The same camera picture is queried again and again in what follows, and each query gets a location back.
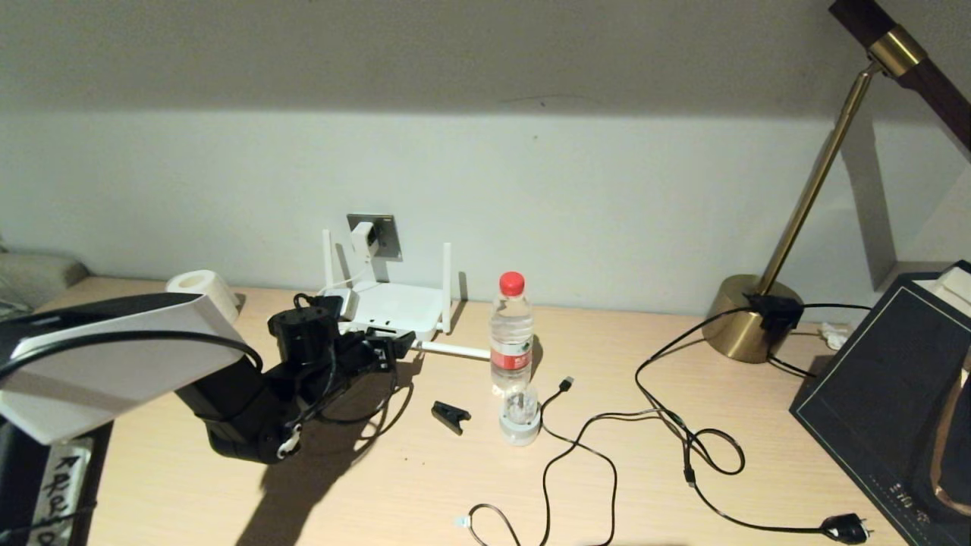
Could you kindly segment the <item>small black plastic clip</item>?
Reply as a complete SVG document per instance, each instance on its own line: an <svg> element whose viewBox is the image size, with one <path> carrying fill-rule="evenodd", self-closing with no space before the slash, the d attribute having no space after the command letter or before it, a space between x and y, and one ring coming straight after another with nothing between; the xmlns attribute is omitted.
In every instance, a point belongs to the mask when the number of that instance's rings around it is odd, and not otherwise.
<svg viewBox="0 0 971 546"><path fill-rule="evenodd" d="M469 411L439 400L433 402L431 415L458 436L464 434L462 422L472 418Z"/></svg>

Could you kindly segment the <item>clear bottle with red cap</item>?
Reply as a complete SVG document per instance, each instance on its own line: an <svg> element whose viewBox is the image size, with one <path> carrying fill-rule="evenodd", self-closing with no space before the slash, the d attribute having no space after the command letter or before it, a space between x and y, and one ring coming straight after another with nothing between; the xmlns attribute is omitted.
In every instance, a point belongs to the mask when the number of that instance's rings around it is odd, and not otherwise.
<svg viewBox="0 0 971 546"><path fill-rule="evenodd" d="M534 373L534 311L523 274L506 271L489 315L493 394L525 388Z"/></svg>

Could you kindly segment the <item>small white round device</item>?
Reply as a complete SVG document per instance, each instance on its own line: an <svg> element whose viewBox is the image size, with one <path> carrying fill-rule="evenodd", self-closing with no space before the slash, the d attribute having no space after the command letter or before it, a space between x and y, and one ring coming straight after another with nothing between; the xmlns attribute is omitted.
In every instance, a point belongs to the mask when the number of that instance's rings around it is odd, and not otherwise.
<svg viewBox="0 0 971 546"><path fill-rule="evenodd" d="M520 384L507 390L498 412L503 439L517 447L534 442L542 422L541 407L537 390L531 384Z"/></svg>

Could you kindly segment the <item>white tissue box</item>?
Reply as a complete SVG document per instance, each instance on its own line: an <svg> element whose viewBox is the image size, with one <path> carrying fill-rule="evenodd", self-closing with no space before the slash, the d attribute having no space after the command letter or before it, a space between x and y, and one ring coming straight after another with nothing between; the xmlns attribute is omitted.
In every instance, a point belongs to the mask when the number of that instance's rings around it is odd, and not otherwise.
<svg viewBox="0 0 971 546"><path fill-rule="evenodd" d="M971 272L956 264L935 279L916 280L915 284L971 319Z"/></svg>

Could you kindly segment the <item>brass desk lamp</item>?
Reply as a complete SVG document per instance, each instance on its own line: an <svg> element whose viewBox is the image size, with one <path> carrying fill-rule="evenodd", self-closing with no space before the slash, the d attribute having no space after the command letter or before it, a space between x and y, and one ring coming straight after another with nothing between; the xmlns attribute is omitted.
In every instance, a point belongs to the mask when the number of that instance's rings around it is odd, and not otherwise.
<svg viewBox="0 0 971 546"><path fill-rule="evenodd" d="M763 273L725 278L702 322L708 345L736 362L770 362L808 309L779 276L876 77L887 77L922 98L971 159L971 101L918 40L878 0L833 0L829 13L864 48L868 62L854 77Z"/></svg>

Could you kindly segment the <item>white router with antennas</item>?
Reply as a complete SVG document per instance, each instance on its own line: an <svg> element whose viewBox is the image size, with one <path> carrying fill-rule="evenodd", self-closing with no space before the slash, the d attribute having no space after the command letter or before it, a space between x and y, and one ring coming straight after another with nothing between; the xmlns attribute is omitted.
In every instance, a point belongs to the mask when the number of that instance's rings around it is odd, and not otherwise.
<svg viewBox="0 0 971 546"><path fill-rule="evenodd" d="M371 262L363 263L360 272L342 282L336 278L335 245L331 232L322 229L322 248L325 255L325 286L318 291L349 287L360 295L357 313L352 322L339 322L341 331L368 331L382 328L388 331L415 331L413 348L430 350L471 359L488 360L489 350L464 347L434 341L438 333L448 335L452 329L452 245L442 246L442 283L439 289L417 287L412 284L378 282Z"/></svg>

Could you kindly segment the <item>white power adapter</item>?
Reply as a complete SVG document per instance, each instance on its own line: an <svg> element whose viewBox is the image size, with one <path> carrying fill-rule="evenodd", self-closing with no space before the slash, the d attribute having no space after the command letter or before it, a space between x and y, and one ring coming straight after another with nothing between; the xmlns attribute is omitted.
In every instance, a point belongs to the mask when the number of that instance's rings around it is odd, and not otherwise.
<svg viewBox="0 0 971 546"><path fill-rule="evenodd" d="M350 232L351 249L363 263L369 263L377 255L379 238L373 221L358 221Z"/></svg>

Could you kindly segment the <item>white toilet paper roll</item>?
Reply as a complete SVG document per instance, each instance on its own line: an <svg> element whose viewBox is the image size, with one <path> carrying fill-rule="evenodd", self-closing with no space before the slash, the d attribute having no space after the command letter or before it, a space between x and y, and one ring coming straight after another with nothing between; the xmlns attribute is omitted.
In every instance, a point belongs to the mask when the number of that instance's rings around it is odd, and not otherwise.
<svg viewBox="0 0 971 546"><path fill-rule="evenodd" d="M234 324L239 317L239 298L215 271L202 269L181 273L167 280L165 291L204 295L229 324Z"/></svg>

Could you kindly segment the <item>grey pillow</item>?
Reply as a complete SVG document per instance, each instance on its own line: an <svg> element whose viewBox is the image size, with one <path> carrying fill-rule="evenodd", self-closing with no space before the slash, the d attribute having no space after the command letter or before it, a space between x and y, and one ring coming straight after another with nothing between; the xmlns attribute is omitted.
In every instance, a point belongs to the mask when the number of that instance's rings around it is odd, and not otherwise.
<svg viewBox="0 0 971 546"><path fill-rule="evenodd" d="M88 276L90 271L76 259L0 252L0 305L38 309Z"/></svg>

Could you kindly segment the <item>grey wall socket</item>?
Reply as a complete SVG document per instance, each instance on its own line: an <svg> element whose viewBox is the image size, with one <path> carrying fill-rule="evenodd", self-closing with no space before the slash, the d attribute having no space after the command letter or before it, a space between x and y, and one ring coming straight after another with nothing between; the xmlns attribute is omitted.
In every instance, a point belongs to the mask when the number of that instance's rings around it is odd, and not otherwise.
<svg viewBox="0 0 971 546"><path fill-rule="evenodd" d="M349 214L347 223L349 228L358 221L373 221L379 238L379 248L375 258L389 259L392 262L402 260L401 242L398 236L398 225L393 215Z"/></svg>

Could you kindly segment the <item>large black flat box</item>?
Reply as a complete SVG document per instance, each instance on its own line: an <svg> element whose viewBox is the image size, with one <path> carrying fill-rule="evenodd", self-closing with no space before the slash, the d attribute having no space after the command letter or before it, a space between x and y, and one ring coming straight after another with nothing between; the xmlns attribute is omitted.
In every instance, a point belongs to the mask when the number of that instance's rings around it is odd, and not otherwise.
<svg viewBox="0 0 971 546"><path fill-rule="evenodd" d="M909 546L971 546L971 518L929 483L944 397L971 364L971 319L915 284L942 272L899 275L790 408ZM942 469L944 489L971 504L971 376Z"/></svg>

